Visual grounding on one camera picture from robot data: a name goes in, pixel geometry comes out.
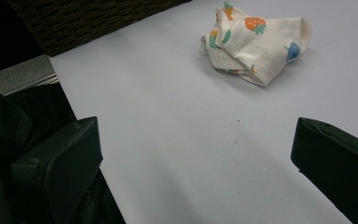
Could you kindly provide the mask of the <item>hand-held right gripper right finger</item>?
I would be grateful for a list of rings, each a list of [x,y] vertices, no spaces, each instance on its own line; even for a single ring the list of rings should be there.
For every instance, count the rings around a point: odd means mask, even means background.
[[[358,224],[358,138],[315,119],[297,120],[291,161],[353,224]]]

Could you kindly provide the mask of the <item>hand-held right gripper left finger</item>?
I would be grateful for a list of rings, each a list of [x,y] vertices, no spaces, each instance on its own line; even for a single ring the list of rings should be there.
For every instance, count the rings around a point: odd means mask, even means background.
[[[103,160],[98,120],[69,123],[11,164],[29,224],[64,224]]]

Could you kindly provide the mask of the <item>brown wicker basket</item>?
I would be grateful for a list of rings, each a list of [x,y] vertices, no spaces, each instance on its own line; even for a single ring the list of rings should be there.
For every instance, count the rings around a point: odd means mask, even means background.
[[[48,56],[190,0],[7,0]]]

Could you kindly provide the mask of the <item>white fruit print cloth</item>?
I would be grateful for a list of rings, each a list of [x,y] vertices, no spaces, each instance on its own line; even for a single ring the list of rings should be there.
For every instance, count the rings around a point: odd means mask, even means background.
[[[266,19],[225,2],[215,10],[212,31],[200,39],[200,51],[214,68],[265,87],[307,50],[310,37],[302,17]]]

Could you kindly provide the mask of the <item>metal floor rail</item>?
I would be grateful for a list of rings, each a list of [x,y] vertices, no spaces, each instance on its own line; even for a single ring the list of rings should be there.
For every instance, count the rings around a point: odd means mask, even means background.
[[[29,89],[29,88],[36,87],[36,86],[56,84],[56,83],[59,83],[59,79],[56,74],[52,74],[52,75],[49,75],[46,77],[42,77],[41,79],[38,79],[37,81],[26,84],[25,86],[20,87],[20,90]]]

